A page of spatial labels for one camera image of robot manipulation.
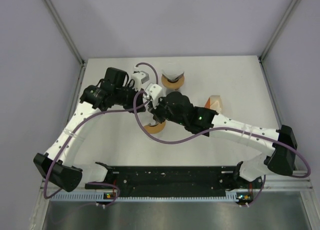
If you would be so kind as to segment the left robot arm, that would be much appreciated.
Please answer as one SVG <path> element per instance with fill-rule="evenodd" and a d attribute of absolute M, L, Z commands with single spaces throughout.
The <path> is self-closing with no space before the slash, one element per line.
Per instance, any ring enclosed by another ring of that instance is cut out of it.
<path fill-rule="evenodd" d="M 109 67 L 96 85 L 86 87 L 75 112 L 58 139 L 43 154 L 35 155 L 33 162 L 45 181 L 71 192 L 79 184 L 95 181 L 102 188 L 113 184 L 113 175 L 101 163 L 75 165 L 75 157 L 85 138 L 103 113 L 114 105 L 122 111 L 133 111 L 135 94 L 150 79 L 148 73 L 127 72 Z"/>

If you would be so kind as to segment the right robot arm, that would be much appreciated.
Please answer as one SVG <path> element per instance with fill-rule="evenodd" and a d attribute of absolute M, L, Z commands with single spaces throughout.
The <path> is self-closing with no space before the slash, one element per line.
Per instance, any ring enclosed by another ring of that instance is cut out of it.
<path fill-rule="evenodd" d="M 237 164 L 233 173 L 236 186 L 244 188 L 270 173 L 293 175 L 296 155 L 290 149 L 297 149 L 298 145 L 291 127 L 269 129 L 232 120 L 215 110 L 194 106 L 177 91 L 166 96 L 150 91 L 149 99 L 148 110 L 159 123 L 170 121 L 194 135 L 223 138 L 259 151 L 260 155 Z"/>

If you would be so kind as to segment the grey glass dripper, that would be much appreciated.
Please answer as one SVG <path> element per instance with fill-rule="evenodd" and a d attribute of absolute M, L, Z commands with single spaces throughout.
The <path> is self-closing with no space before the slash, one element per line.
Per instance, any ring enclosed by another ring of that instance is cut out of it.
<path fill-rule="evenodd" d="M 175 83 L 184 76 L 184 71 L 182 72 L 163 71 L 162 75 L 167 81 L 171 83 Z"/>

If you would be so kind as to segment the orange coffee filter box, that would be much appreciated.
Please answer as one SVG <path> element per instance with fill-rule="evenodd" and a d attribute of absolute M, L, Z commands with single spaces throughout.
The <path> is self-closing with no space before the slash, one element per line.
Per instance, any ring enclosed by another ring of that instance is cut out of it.
<path fill-rule="evenodd" d="M 220 95 L 209 96 L 207 102 L 204 105 L 205 108 L 215 110 L 218 113 L 223 112 L 223 103 Z"/>

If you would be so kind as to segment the grey glass carafe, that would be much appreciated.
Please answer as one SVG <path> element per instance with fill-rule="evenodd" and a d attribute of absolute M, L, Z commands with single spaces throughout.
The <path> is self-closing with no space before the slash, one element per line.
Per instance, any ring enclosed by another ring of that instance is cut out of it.
<path fill-rule="evenodd" d="M 172 92 L 180 92 L 180 89 L 169 89 L 169 88 L 166 88 L 165 90 L 165 95 L 168 95 Z"/>

